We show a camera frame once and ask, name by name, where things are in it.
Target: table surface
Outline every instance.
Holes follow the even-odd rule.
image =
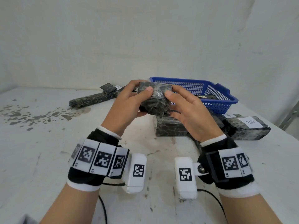
[[[102,123],[114,100],[70,109],[71,99],[98,93],[19,87],[0,94],[0,217],[16,223],[28,213],[40,220],[64,186],[68,159],[77,141]],[[241,103],[229,113],[261,116]],[[224,224],[220,206],[201,192],[195,200],[181,200],[176,191],[174,158],[199,152],[187,137],[156,137],[152,116],[137,118],[120,144],[147,155],[144,189],[126,194],[121,187],[103,185],[100,195],[110,224],[190,223]],[[262,195],[283,223],[299,220],[299,141],[261,118],[272,130],[259,141],[237,141],[250,158]],[[196,178],[198,188],[219,197],[215,185]],[[105,182],[119,180],[105,179]],[[97,203],[93,223],[104,223]]]

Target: qr code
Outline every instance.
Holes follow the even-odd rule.
[[[97,157],[95,158],[94,165],[98,167],[108,168],[108,164],[111,160],[111,157],[112,154],[99,151],[97,153]]]
[[[133,177],[143,177],[143,173],[144,173],[144,165],[135,164],[134,165]]]
[[[248,166],[248,162],[244,153],[237,154],[237,158],[239,160],[241,168]]]
[[[126,156],[116,155],[114,165],[112,169],[121,169],[123,168],[123,163],[125,162]]]
[[[83,148],[79,154],[78,160],[81,160],[86,163],[90,163],[92,161],[94,152],[95,152],[94,148],[83,146]]]
[[[80,149],[81,145],[80,144],[77,144],[77,146],[75,147],[75,150],[73,151],[71,157],[74,159],[78,150]]]
[[[192,181],[191,168],[179,168],[180,181]]]
[[[222,157],[222,162],[225,170],[238,170],[237,160],[234,156]]]

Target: person's right arm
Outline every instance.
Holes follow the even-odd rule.
[[[237,146],[231,138],[224,136],[198,97],[177,85],[173,85],[173,91],[177,94],[171,91],[165,93],[165,96],[175,103],[171,109],[178,111],[171,112],[171,116],[180,120],[203,148],[219,147],[217,150],[221,150]],[[229,224],[281,223],[262,195],[256,193],[255,182],[243,181],[242,187],[235,189],[217,189]]]

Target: blue plastic basket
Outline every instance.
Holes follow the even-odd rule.
[[[206,107],[215,113],[225,114],[232,104],[238,103],[238,99],[230,94],[230,90],[221,84],[216,85],[206,80],[173,79],[163,77],[150,77],[151,82],[180,85],[194,95],[204,96],[213,94],[219,100],[201,99]]]

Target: wrist-mounted device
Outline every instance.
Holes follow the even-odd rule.
[[[69,180],[75,183],[100,185],[110,177],[122,179],[127,193],[140,192],[144,187],[147,158],[144,154],[129,154],[127,148],[81,139],[68,163]]]
[[[240,147],[202,153],[197,163],[190,157],[175,158],[176,187],[182,198],[195,199],[195,176],[221,189],[240,188],[254,181],[248,157]]]

